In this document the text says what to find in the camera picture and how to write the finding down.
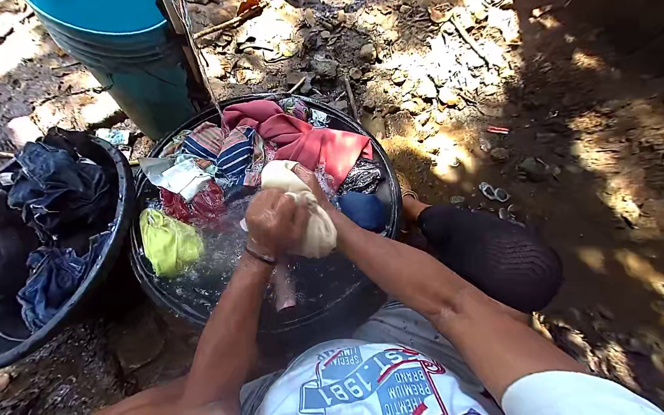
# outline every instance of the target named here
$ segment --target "white t-shirt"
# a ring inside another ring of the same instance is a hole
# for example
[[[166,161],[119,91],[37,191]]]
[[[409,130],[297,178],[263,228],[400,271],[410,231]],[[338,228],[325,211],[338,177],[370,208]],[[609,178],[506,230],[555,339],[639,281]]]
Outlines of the white t-shirt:
[[[618,383],[575,372],[522,377],[504,393],[507,415],[662,414]],[[494,415],[501,410],[427,356],[400,345],[333,340],[292,362],[256,414]]]

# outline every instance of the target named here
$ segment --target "red cloth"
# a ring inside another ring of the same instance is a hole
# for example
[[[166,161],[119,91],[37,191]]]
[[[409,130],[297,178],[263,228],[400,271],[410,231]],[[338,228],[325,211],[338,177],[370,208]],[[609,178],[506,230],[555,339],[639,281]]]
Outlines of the red cloth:
[[[224,192],[214,180],[210,180],[207,187],[200,191],[186,203],[183,196],[175,194],[168,189],[160,188],[160,200],[163,202],[163,211],[181,222],[194,225],[214,225],[219,218],[227,212],[224,205]]]
[[[250,126],[278,145],[276,159],[298,161],[314,171],[324,164],[333,191],[345,180],[359,156],[373,158],[370,138],[349,131],[311,125],[290,116],[273,101],[255,100],[228,106],[223,112],[227,127]]]

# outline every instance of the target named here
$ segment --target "cream cloth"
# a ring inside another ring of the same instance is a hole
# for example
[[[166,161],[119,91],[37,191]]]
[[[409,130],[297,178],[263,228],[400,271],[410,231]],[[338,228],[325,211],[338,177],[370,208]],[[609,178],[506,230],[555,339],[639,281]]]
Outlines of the cream cloth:
[[[291,171],[299,162],[273,160],[261,172],[261,188],[278,189],[292,195],[296,203],[307,203],[311,212],[306,234],[295,253],[307,258],[322,258],[337,246],[337,229],[330,216],[319,206],[309,186]]]

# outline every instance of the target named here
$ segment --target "black pants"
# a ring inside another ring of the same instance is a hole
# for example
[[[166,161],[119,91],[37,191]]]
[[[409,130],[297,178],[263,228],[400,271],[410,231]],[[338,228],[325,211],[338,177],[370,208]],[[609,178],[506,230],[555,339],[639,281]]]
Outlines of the black pants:
[[[440,262],[521,312],[547,306],[563,283],[555,251],[491,213],[437,204],[419,214],[418,225]]]

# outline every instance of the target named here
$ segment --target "person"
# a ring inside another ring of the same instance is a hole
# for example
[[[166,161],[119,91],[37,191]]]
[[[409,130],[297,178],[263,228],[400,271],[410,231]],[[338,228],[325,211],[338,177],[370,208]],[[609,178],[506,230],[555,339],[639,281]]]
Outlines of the person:
[[[618,383],[587,374],[527,324],[527,312],[556,292],[561,269],[555,253],[524,228],[484,212],[421,203],[401,180],[404,212],[439,261],[361,229],[335,211],[311,172],[297,166],[294,173],[329,213],[337,250],[394,300],[352,339],[316,345],[285,371],[245,383],[273,262],[298,243],[309,220],[308,208],[293,198],[261,191],[246,212],[247,248],[189,374],[103,415],[662,413]]]

